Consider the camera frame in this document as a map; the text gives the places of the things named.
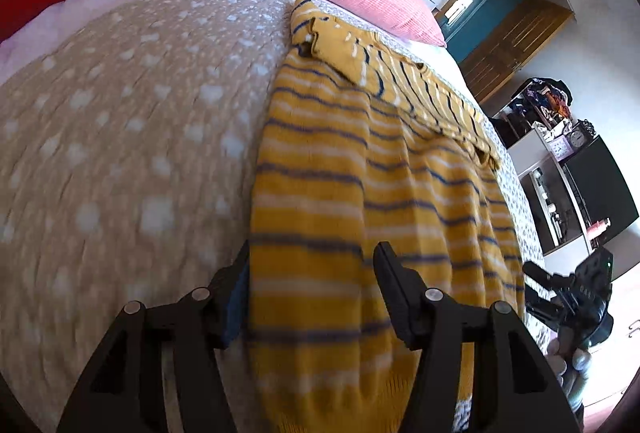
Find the right hand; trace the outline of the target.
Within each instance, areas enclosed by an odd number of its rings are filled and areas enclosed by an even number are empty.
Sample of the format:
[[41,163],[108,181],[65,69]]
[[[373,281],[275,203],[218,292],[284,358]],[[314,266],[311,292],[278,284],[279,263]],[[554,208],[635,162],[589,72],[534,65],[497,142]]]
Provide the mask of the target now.
[[563,355],[560,340],[554,338],[548,344],[546,358],[570,407],[577,411],[589,378],[591,354],[586,349],[576,349],[572,356]]

